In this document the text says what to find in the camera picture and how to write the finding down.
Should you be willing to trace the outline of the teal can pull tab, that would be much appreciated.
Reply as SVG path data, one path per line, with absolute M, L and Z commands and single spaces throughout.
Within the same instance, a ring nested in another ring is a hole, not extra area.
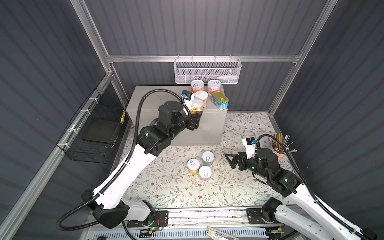
M 203 165 L 211 166 L 213 164 L 214 160 L 215 160 L 214 153 L 212 153 L 210 151 L 205 151 L 202 154 L 202 163 L 203 163 Z

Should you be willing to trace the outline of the gold rectangular tin can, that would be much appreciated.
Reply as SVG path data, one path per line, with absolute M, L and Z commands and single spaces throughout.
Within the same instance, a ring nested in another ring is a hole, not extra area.
M 212 92 L 212 103 L 219 110 L 226 110 L 228 108 L 229 99 L 221 92 Z

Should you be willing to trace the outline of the orange can pull tab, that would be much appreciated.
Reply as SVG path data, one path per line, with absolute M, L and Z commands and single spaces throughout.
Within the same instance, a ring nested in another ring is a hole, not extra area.
M 205 83 L 202 80 L 193 80 L 191 82 L 191 91 L 192 93 L 203 91 L 205 88 Z

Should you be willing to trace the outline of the pink white can pull tab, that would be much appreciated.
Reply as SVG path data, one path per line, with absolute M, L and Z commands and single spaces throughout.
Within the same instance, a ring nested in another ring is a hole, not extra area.
M 208 95 L 212 96 L 213 92 L 220 91 L 222 83 L 219 80 L 209 80 L 207 83 L 208 86 Z

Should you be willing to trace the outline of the green orange can plastic lid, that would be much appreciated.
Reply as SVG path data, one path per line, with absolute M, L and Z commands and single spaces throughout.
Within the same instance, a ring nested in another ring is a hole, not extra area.
M 195 98 L 191 105 L 191 114 L 195 115 L 197 112 L 201 112 L 204 109 L 205 102 L 199 98 Z

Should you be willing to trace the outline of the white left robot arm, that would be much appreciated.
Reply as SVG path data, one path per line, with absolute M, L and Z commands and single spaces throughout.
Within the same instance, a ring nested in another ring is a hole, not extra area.
M 159 117 L 155 124 L 140 129 L 141 110 L 146 98 L 159 92 L 168 93 L 176 97 L 176 100 L 160 105 Z M 191 113 L 194 98 L 194 93 L 186 90 L 180 95 L 167 89 L 154 89 L 146 93 L 138 105 L 134 138 L 128 155 L 102 184 L 93 191 L 84 192 L 84 203 L 60 217 L 56 228 L 60 231 L 76 231 L 101 224 L 113 229 L 125 221 L 137 221 L 147 228 L 151 227 L 156 218 L 154 207 L 147 201 L 134 203 L 124 200 L 123 196 L 143 169 L 170 146 L 179 133 L 185 129 L 193 131 L 199 127 L 202 114 Z M 93 209 L 94 222 L 64 226 L 64 220 L 85 207 Z

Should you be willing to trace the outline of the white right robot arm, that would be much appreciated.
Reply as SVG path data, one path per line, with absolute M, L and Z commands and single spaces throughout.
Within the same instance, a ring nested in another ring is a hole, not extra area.
M 294 172 L 280 167 L 278 155 L 262 148 L 265 135 L 242 140 L 244 152 L 226 154 L 232 169 L 248 170 L 260 183 L 271 187 L 284 199 L 269 198 L 257 213 L 267 224 L 279 222 L 312 240 L 376 240 L 369 228 L 360 228 L 318 198 L 302 177 L 295 160 L 288 156 Z

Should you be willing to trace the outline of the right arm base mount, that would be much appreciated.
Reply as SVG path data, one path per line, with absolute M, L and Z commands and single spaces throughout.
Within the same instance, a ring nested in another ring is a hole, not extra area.
M 275 213 L 277 208 L 283 205 L 281 201 L 275 198 L 267 200 L 260 208 L 247 208 L 246 214 L 248 217 L 249 224 L 273 224 L 278 223 Z

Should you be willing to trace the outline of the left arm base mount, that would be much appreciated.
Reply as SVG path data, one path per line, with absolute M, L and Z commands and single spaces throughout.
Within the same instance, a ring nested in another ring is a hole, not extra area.
M 169 211 L 158 211 L 150 213 L 149 216 L 143 221 L 127 221 L 126 225 L 128 228 L 157 228 L 167 227 L 169 219 Z

